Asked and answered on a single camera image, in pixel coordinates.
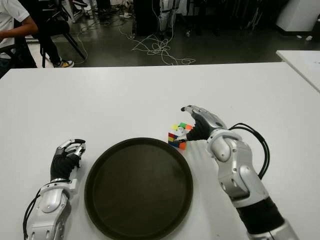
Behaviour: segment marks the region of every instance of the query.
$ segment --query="white table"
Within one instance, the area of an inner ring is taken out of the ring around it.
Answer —
[[[276,54],[320,93],[320,51],[278,50]]]
[[[129,138],[167,140],[174,123],[192,124],[194,104],[227,126],[244,122],[267,140],[271,152],[263,178],[282,215],[302,240],[320,236],[320,95],[286,63],[194,66],[14,69],[0,81],[0,233],[22,238],[25,209],[48,182],[56,147],[68,138],[87,141],[78,171],[68,240],[105,240],[90,222],[84,186],[94,161]],[[263,151],[253,151],[257,171]],[[183,151],[194,181],[191,208],[165,240],[245,240],[246,229],[218,183],[218,166],[204,142]]]

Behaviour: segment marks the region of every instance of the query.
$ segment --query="silver robotic arm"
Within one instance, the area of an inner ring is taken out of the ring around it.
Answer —
[[[252,151],[242,138],[204,108],[189,105],[181,110],[191,114],[195,127],[175,142],[206,140],[206,150],[219,166],[221,188],[238,211],[249,239],[298,240],[255,172]]]
[[[36,216],[32,230],[27,234],[27,221],[32,208],[29,207],[23,220],[24,239],[28,240],[62,240],[64,238],[65,223],[71,212],[71,198],[77,194],[78,181],[70,180],[70,173],[74,167],[79,167],[79,161],[86,150],[82,139],[69,139],[55,151],[51,163],[51,181],[44,185],[36,194],[31,204],[40,201],[36,207]]]

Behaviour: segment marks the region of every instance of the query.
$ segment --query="white shirt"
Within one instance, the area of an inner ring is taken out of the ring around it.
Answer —
[[[18,0],[0,0],[0,31],[14,28],[14,19],[23,22],[29,16],[28,11]],[[0,42],[0,48],[15,44],[15,39],[5,38]],[[1,53],[0,58],[9,59],[10,57]]]

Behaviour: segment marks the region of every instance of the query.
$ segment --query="rubik's cube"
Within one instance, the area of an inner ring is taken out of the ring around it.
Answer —
[[[176,139],[177,137],[179,137],[183,134],[187,134],[191,129],[192,129],[191,125],[188,125],[183,122],[181,122],[179,125],[177,125],[177,124],[172,125],[171,130],[168,133],[168,144],[170,144],[171,146],[174,146],[176,148],[185,150],[186,143],[185,142],[174,143],[174,139]]]

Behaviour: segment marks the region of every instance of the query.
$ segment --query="round tray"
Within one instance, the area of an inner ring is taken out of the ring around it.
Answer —
[[[187,214],[193,180],[184,157],[153,138],[133,138],[105,151],[85,183],[87,213],[106,236],[155,240]]]

